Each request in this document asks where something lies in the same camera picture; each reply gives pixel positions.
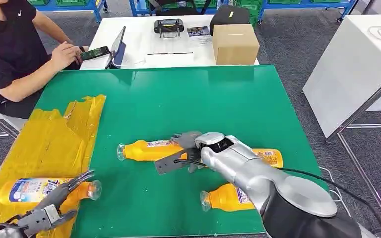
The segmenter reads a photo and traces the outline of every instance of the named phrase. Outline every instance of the bottle cap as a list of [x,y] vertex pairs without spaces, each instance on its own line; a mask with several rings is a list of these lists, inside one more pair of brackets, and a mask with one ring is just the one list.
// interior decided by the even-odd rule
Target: bottle cap
[[124,144],[119,144],[117,149],[116,149],[116,155],[120,161],[126,159],[126,157],[124,155],[124,149],[125,149]]
[[101,195],[101,182],[95,180],[88,185],[88,198],[91,200],[99,199]]
[[201,205],[204,212],[212,208],[211,201],[209,200],[209,193],[206,191],[201,192]]

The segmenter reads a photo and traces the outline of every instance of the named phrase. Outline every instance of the green storage bin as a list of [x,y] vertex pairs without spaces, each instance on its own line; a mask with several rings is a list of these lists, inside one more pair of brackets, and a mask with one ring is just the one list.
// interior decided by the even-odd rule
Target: green storage bin
[[269,4],[299,4],[300,0],[268,0]]
[[27,0],[33,6],[42,6],[49,3],[49,0]]
[[262,0],[237,0],[236,6],[247,8],[251,16],[258,16]]
[[[203,6],[205,6],[205,0],[194,0],[194,1],[195,1],[196,7],[202,8]],[[192,7],[192,3],[187,1],[186,2],[186,6],[191,6]],[[211,2],[209,3],[208,7],[209,8],[217,8],[217,0],[211,0]]]
[[56,6],[86,6],[89,0],[56,0]]
[[[150,9],[150,3],[148,1],[145,1],[147,4],[147,9]],[[177,8],[177,2],[171,3],[171,4],[166,4],[162,6],[163,9],[172,9],[172,8]]]
[[257,18],[258,16],[251,16],[249,18],[249,24],[252,25],[253,28],[257,26]]
[[341,2],[341,0],[310,0],[311,3]]

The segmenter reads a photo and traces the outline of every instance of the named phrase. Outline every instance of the yellow plastic bottle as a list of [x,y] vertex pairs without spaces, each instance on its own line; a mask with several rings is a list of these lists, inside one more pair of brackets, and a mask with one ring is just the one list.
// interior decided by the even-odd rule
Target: yellow plastic bottle
[[[128,158],[137,161],[156,161],[181,150],[183,148],[171,140],[151,142],[139,140],[129,145],[119,144],[117,156],[119,160]],[[182,154],[180,158],[186,159],[186,153]]]
[[211,208],[218,208],[226,212],[254,209],[248,196],[231,183],[212,192],[202,191],[201,204],[205,212]]
[[256,155],[261,157],[265,162],[276,168],[283,167],[282,155],[276,149],[252,149]]
[[[282,167],[283,159],[276,149],[252,149],[265,162],[274,167]],[[201,192],[201,204],[204,211],[218,208],[226,212],[254,209],[253,204],[246,194],[231,183],[219,187],[212,192]]]
[[[145,140],[136,141],[133,144],[119,144],[117,156],[119,160],[133,159],[137,161],[156,161],[166,156],[181,151],[183,148],[171,140],[157,140],[147,142]],[[275,167],[282,167],[281,153],[276,149],[253,149],[267,163]]]
[[[10,204],[36,204],[59,184],[69,182],[72,178],[20,178],[7,182],[0,190],[0,202]],[[101,194],[101,183],[98,180],[83,182],[68,196],[63,205],[74,205],[82,199],[97,200]]]

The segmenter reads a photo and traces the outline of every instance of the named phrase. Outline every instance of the green workbench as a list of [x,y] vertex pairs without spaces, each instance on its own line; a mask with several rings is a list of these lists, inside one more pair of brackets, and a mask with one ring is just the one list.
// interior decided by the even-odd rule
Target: green workbench
[[226,183],[219,173],[183,168],[158,175],[153,162],[119,161],[119,143],[218,131],[252,148],[278,149],[285,167],[320,175],[274,66],[65,71],[36,107],[63,113],[68,102],[99,94],[107,98],[90,168],[103,192],[97,201],[82,201],[73,238],[263,232],[255,210],[203,212],[199,194]]

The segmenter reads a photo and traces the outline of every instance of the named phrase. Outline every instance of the person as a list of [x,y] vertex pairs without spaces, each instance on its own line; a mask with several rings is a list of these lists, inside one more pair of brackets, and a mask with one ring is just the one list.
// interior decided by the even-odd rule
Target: person
[[[57,40],[49,56],[36,28]],[[28,118],[43,87],[63,69],[79,69],[80,53],[51,19],[27,0],[0,0],[0,113]]]

